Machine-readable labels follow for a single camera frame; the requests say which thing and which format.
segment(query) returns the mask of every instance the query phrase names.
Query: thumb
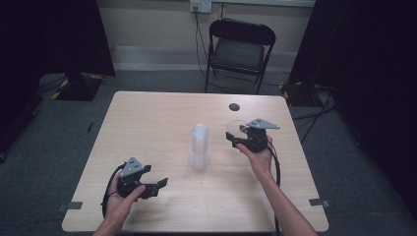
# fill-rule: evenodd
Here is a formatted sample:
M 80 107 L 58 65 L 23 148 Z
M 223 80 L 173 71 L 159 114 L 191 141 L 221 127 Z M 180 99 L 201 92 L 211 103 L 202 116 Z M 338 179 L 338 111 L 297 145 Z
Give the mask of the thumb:
M 145 185 L 141 185 L 138 188 L 136 188 L 134 191 L 132 191 L 132 193 L 126 197 L 126 200 L 132 204 L 134 201 L 136 201 L 138 199 L 138 197 L 144 192 L 146 186 Z

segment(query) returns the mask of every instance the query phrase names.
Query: wooden table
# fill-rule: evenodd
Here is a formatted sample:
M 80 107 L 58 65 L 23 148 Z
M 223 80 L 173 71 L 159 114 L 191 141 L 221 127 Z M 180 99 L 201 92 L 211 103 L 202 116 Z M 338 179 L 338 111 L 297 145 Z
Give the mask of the wooden table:
M 240 105 L 231 111 L 230 103 Z M 141 181 L 168 177 L 156 198 L 134 204 L 124 232 L 272 232 L 273 211 L 247 157 L 225 139 L 233 120 L 262 118 L 281 166 L 281 188 L 317 231 L 328 229 L 319 197 L 285 100 L 280 96 L 119 91 L 110 104 L 62 227 L 92 232 L 102 221 L 102 197 L 114 169 L 134 156 L 152 166 Z M 192 128 L 209 128 L 211 161 L 189 164 Z

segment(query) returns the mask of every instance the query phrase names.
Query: chair backrest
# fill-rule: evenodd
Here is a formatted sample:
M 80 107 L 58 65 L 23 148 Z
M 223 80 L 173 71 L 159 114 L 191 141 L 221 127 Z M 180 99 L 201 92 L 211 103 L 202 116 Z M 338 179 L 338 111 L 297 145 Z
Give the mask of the chair backrest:
M 276 41 L 275 33 L 269 27 L 232 19 L 220 19 L 211 23 L 209 35 L 210 40 L 216 36 L 269 46 L 273 46 Z

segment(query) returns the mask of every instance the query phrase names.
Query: white wall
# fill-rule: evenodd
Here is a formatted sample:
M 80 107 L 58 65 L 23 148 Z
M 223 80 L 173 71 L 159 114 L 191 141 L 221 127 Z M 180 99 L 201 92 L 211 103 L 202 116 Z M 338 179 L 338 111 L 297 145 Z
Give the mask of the white wall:
M 190 13 L 188 0 L 98 0 L 98 6 L 110 46 L 196 48 L 196 19 Z M 214 2 L 211 14 L 198 14 L 206 46 L 209 24 L 221 18 L 221 10 L 223 18 L 262 23 L 272 28 L 277 35 L 272 53 L 291 57 L 295 57 L 300 47 L 312 12 L 311 7 Z

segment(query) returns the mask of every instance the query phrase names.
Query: wall outlet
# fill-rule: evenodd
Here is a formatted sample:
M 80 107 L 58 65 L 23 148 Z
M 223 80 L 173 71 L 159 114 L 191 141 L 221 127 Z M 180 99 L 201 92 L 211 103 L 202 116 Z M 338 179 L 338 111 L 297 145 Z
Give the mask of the wall outlet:
M 202 7 L 201 0 L 190 0 L 190 12 L 199 12 L 200 8 Z
M 211 0 L 190 0 L 190 12 L 211 13 Z
M 200 9 L 202 13 L 211 13 L 211 0 L 202 0 Z

